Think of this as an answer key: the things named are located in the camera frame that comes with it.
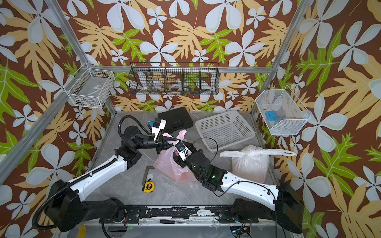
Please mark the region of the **pink printed plastic bag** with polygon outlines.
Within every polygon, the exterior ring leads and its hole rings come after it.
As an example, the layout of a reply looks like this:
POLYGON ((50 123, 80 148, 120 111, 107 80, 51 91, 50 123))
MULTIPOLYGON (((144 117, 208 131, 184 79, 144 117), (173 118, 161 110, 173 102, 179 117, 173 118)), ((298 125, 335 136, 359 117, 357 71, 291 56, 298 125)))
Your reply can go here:
POLYGON ((196 178, 188 167, 181 168, 175 161, 173 153, 176 152, 175 147, 162 151, 154 163, 156 170, 170 177, 177 183, 194 182, 196 178))

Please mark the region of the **white plastic bag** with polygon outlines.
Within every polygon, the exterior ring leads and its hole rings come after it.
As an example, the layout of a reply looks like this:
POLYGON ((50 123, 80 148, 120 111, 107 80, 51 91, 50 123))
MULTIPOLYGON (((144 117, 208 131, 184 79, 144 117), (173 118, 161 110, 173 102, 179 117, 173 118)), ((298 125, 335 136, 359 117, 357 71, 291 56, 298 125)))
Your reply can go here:
POLYGON ((296 156, 293 151, 284 149, 263 149, 248 145, 241 151, 223 151, 220 157, 232 161, 232 174, 247 180, 264 183, 270 164, 270 155, 296 156))

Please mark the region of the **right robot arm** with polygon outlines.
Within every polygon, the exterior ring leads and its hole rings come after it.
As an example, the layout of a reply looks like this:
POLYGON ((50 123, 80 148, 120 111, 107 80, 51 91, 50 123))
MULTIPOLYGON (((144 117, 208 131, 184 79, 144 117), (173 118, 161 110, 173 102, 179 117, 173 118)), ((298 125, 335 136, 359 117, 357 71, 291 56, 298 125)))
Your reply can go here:
POLYGON ((222 195, 232 193, 241 196, 232 207, 239 219, 273 220, 285 230, 301 234, 304 201, 292 186, 245 180, 211 165, 202 150, 175 152, 173 156, 174 161, 181 167, 187 167, 206 189, 220 191, 222 195))

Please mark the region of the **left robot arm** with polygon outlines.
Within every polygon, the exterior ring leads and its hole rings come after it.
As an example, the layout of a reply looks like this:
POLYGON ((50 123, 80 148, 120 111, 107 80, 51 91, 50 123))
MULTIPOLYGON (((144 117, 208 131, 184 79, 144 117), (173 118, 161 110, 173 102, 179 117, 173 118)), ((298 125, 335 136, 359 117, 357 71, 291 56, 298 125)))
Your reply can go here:
POLYGON ((120 216, 124 205, 118 199, 112 197, 104 201, 88 201, 87 197, 105 182, 135 165, 142 157, 141 149, 156 149, 161 152, 170 148, 170 138, 163 136, 165 120, 156 118, 150 121, 150 129, 142 134, 142 124, 121 130, 122 123, 127 118, 137 120, 131 115, 120 120, 118 134, 122 141, 121 146, 115 149, 115 155, 78 178, 68 182, 61 179, 55 182, 48 198, 31 220, 34 229, 58 228, 66 232, 82 221, 120 216))

